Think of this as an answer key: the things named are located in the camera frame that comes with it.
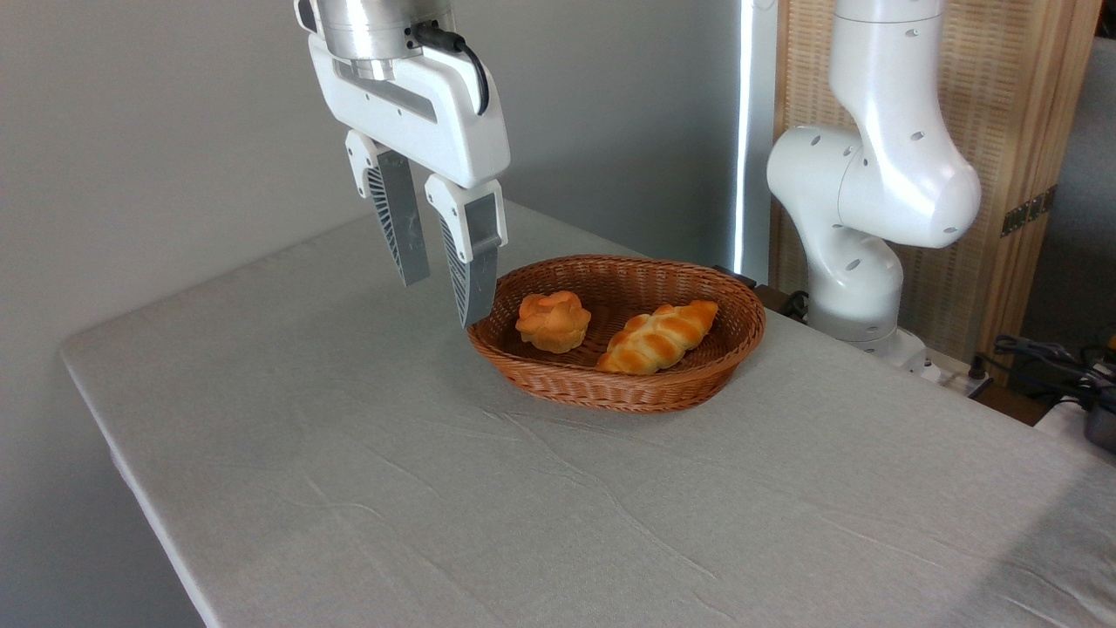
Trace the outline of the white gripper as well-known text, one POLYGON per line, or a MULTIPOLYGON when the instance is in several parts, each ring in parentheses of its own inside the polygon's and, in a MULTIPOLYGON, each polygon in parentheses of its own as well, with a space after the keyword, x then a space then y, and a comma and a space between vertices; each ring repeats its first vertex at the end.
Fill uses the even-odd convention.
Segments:
POLYGON ((507 245, 506 203, 492 180, 510 166, 496 86, 478 114, 477 77, 466 59, 425 48, 394 60, 393 78, 374 80, 335 59, 319 36, 308 44, 324 102, 352 128, 345 139, 352 178, 373 203, 403 284, 430 276, 415 160, 435 173, 424 191, 441 222, 459 321, 481 321, 496 298, 498 249, 507 245))

